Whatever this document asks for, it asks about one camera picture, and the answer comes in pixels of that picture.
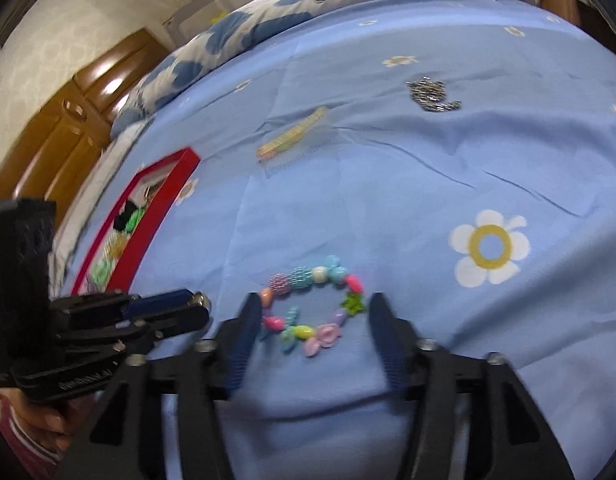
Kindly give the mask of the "person's left hand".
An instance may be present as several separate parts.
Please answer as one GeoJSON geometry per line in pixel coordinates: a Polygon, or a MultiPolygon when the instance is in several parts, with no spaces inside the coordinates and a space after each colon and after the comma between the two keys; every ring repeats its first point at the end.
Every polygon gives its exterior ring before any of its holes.
{"type": "Polygon", "coordinates": [[[15,418],[32,440],[53,452],[65,452],[95,404],[94,396],[52,405],[32,402],[18,389],[2,389],[15,418]]]}

